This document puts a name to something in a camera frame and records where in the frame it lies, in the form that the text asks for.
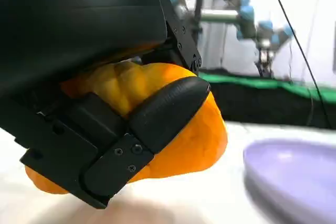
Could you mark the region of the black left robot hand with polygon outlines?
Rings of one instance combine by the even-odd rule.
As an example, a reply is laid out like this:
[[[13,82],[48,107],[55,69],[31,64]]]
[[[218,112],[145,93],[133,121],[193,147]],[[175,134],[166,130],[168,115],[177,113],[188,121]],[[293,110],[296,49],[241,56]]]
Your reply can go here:
[[[134,56],[193,75],[155,91],[128,119],[93,92],[61,89]],[[24,165],[104,209],[205,103],[201,63],[170,0],[1,0],[1,128],[26,149]]]

